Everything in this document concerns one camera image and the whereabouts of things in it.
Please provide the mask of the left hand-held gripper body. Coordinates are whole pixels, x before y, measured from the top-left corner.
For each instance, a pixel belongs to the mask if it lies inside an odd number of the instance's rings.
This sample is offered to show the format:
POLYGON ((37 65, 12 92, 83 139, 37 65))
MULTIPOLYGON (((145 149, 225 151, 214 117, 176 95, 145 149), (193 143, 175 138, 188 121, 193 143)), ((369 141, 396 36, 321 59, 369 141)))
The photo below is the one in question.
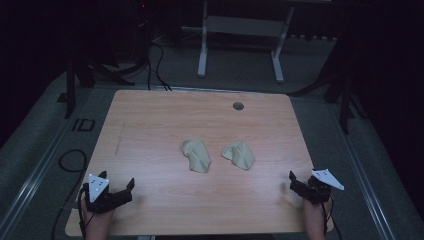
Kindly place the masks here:
POLYGON ((86 189, 86 206, 90 212, 101 214, 132 201, 132 191, 126 188, 116 193, 109 192, 109 179, 90 174, 86 189))

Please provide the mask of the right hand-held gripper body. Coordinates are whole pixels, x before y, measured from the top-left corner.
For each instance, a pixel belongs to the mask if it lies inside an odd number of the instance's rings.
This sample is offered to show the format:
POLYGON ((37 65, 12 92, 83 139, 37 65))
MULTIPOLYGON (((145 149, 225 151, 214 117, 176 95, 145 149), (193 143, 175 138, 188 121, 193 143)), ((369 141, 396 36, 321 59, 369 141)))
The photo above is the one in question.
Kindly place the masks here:
POLYGON ((310 186, 308 181, 303 183, 297 179, 296 189, 291 189, 297 195, 309 200, 312 204, 324 203, 330 199, 332 188, 343 191, 344 185, 328 170, 312 170, 311 176, 317 179, 315 186, 310 186))

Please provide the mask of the beige sock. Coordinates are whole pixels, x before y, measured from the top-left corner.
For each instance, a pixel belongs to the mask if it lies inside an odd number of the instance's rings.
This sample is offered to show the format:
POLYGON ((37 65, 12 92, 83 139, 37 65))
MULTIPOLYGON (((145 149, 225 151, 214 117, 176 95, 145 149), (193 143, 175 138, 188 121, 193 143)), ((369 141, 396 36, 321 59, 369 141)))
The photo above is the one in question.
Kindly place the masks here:
POLYGON ((197 173, 206 173, 211 159, 203 141, 188 139, 182 144, 182 153, 189 159, 189 169, 197 173))
POLYGON ((232 162, 233 165, 243 170, 249 170, 254 161, 255 156, 249 146, 241 141, 226 146, 221 155, 232 162))

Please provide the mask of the person's left hand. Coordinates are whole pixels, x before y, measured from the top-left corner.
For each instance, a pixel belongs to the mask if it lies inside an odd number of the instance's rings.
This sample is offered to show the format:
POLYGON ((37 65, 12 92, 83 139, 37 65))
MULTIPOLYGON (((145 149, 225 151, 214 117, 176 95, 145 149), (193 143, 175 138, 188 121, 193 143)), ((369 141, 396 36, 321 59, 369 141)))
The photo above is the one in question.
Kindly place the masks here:
POLYGON ((87 209, 85 201, 82 201, 81 208, 87 232, 107 233, 109 231, 115 210, 101 214, 93 213, 87 209))

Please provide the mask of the person's right hand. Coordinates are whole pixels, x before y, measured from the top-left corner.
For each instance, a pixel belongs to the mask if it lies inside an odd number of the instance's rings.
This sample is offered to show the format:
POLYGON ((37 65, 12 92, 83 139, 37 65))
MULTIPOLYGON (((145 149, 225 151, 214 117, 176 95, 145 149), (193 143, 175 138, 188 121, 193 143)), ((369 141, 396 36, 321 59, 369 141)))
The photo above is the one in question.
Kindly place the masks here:
POLYGON ((324 229, 325 218, 332 210, 332 200, 324 203, 312 204, 309 200, 303 198, 303 219, 305 228, 324 229))

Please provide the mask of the black metal stand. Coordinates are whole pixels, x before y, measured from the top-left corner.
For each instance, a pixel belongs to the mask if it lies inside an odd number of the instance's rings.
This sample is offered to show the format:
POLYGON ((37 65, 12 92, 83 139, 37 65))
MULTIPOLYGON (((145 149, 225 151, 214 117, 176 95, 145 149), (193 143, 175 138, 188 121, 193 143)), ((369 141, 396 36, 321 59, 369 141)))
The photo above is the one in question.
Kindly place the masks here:
POLYGON ((354 72, 349 67, 336 70, 330 70, 328 67, 324 67, 315 82, 300 90, 288 93, 288 96, 301 97, 324 85, 328 85, 323 98, 326 103, 335 103, 338 99, 341 99, 339 125, 345 134, 349 134, 348 119, 351 115, 350 104, 353 104, 360 116, 363 118, 367 117, 352 95, 351 87, 353 80, 354 72))
POLYGON ((58 98, 59 102, 66 104, 65 119, 72 116, 76 107, 76 78, 79 78, 88 87, 92 87, 94 80, 91 77, 91 71, 94 70, 120 85, 134 86, 134 83, 124 80, 122 76, 133 73, 140 68, 139 65, 134 65, 122 70, 112 71, 86 55, 67 56, 65 66, 66 91, 58 98))

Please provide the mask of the aluminium floor rail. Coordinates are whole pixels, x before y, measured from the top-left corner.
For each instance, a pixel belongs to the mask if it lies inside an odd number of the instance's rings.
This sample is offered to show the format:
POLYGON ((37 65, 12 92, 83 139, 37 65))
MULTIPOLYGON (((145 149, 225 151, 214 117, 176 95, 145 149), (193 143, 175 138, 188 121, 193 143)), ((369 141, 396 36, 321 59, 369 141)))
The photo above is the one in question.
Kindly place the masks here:
POLYGON ((14 231, 73 121, 58 97, 58 91, 46 91, 0 148, 0 240, 14 231))
POLYGON ((326 106, 332 122, 336 125, 338 134, 344 146, 347 149, 348 161, 351 165, 355 179, 359 185, 367 209, 374 222, 376 230, 381 240, 396 240, 393 229, 386 218, 386 214, 381 206, 381 203, 375 193, 371 182, 366 175, 365 169, 360 161, 359 155, 353 145, 349 134, 346 134, 339 124, 337 107, 329 104, 326 106))

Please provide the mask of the white desk frame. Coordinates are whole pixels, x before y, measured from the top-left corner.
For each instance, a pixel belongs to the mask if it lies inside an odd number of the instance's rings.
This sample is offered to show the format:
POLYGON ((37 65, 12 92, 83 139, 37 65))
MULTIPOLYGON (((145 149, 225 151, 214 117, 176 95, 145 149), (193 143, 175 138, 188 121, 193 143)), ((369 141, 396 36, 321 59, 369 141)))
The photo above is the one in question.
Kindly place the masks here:
POLYGON ((207 72, 208 59, 208 34, 222 33, 240 36, 271 37, 277 40, 277 45, 270 51, 275 81, 285 81, 283 69, 280 63, 280 55, 285 39, 292 26, 295 12, 300 9, 297 3, 319 3, 319 0, 285 0, 288 4, 283 11, 283 20, 267 20, 257 18, 241 18, 234 16, 210 15, 209 2, 211 0, 199 0, 202 6, 201 48, 198 61, 197 76, 204 78, 207 72))

